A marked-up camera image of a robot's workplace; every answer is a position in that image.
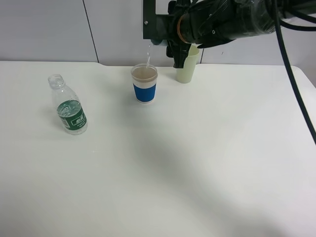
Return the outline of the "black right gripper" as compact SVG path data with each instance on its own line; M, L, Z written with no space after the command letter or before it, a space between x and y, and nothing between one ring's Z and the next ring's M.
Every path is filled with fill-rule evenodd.
M194 0L170 0L168 3L168 39L163 39L162 46L166 46L166 56L173 58L173 67L182 69L185 60L189 55L191 45L183 42L178 36L178 22L182 15L188 12L189 8L195 4Z

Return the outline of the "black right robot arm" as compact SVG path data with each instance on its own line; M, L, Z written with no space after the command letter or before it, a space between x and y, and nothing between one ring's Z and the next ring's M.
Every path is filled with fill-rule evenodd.
M157 30L167 41L174 67L181 69L192 44L211 48L271 34L274 13L281 19L309 19L315 11L314 0L172 0L168 14L157 22Z

